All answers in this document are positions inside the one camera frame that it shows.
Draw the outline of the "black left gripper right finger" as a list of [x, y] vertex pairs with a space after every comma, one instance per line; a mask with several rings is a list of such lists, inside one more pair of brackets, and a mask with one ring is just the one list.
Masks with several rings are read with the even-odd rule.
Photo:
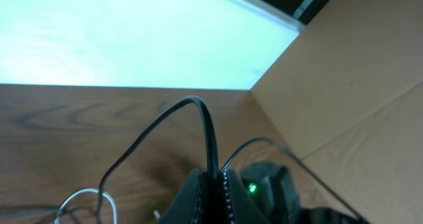
[[220, 172], [223, 213], [221, 222], [226, 224], [269, 224], [247, 193], [241, 179], [232, 170]]

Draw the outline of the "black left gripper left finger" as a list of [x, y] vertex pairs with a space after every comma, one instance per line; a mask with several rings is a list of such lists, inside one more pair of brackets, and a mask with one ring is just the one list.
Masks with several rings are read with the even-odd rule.
[[182, 188], [166, 212], [158, 218], [158, 224], [197, 224], [204, 214], [204, 188], [207, 177], [195, 168], [191, 171]]

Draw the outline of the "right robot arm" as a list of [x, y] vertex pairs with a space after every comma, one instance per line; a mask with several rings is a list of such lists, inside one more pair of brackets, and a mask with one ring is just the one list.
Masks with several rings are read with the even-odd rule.
[[302, 207], [291, 172], [285, 166], [268, 161], [253, 163], [241, 169], [241, 180], [255, 205], [271, 223], [361, 223], [329, 207]]

